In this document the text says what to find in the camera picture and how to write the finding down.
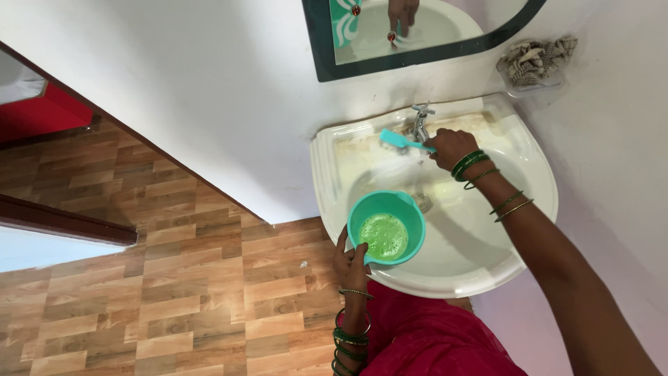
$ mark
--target teal toothbrush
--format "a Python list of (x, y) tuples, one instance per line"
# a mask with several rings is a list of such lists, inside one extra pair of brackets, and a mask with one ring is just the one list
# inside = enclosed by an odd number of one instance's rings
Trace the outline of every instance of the teal toothbrush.
[(396, 147), (414, 147), (418, 149), (423, 149), (423, 150), (428, 150), (431, 151), (432, 153), (436, 152), (436, 149), (426, 147), (421, 143), (414, 143), (412, 141), (408, 141), (404, 136), (401, 136), (400, 134), (396, 134), (392, 132), (391, 130), (383, 129), (382, 132), (380, 132), (380, 140), (385, 141), (388, 144), (394, 145)]

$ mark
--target chrome faucet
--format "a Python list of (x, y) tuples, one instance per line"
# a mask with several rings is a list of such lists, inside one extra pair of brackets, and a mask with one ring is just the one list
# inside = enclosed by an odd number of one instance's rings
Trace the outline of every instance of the chrome faucet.
[[(427, 115), (428, 114), (436, 114), (436, 111), (428, 108), (429, 103), (424, 105), (424, 107), (413, 105), (413, 109), (417, 111), (417, 116), (415, 117), (415, 122), (413, 124), (413, 137), (421, 143), (427, 141), (429, 139), (429, 132), (427, 132), (427, 129), (424, 127), (424, 122), (427, 120)], [(425, 154), (429, 155), (431, 154), (430, 152), (424, 150), (423, 151)]]

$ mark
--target wood-pattern tile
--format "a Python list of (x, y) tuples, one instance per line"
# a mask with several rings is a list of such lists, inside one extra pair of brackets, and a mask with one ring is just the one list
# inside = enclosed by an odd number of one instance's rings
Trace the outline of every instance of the wood-pattern tile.
[(0, 151), (0, 193), (133, 225), (138, 245), (0, 274), (0, 375), (331, 375), (343, 300), (322, 221), (262, 223), (92, 128)]

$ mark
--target green liquid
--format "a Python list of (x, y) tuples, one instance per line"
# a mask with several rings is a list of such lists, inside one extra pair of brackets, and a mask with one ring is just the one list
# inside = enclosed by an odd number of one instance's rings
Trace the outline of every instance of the green liquid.
[(374, 214), (362, 223), (359, 243), (368, 243), (367, 254), (376, 260), (398, 259), (408, 245), (406, 226), (391, 214)]

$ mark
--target reflected hand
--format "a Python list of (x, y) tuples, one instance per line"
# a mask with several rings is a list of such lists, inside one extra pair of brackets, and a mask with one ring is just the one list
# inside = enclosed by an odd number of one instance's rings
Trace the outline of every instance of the reflected hand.
[(476, 137), (463, 130), (440, 128), (436, 131), (436, 137), (424, 142), (424, 146), (436, 148), (436, 153), (429, 155), (430, 159), (436, 161), (438, 167), (452, 171), (457, 162), (468, 153), (478, 150)]
[(339, 279), (342, 288), (367, 292), (367, 276), (371, 274), (368, 265), (364, 266), (364, 254), (369, 249), (369, 244), (362, 243), (356, 250), (345, 251), (345, 240), (348, 238), (347, 225), (343, 226), (341, 235), (334, 250), (332, 264), (334, 272)]
[(420, 0), (389, 0), (387, 16), (389, 17), (390, 31), (397, 31), (397, 20), (401, 21), (401, 36), (408, 36), (408, 27), (415, 23), (415, 13), (420, 6)]

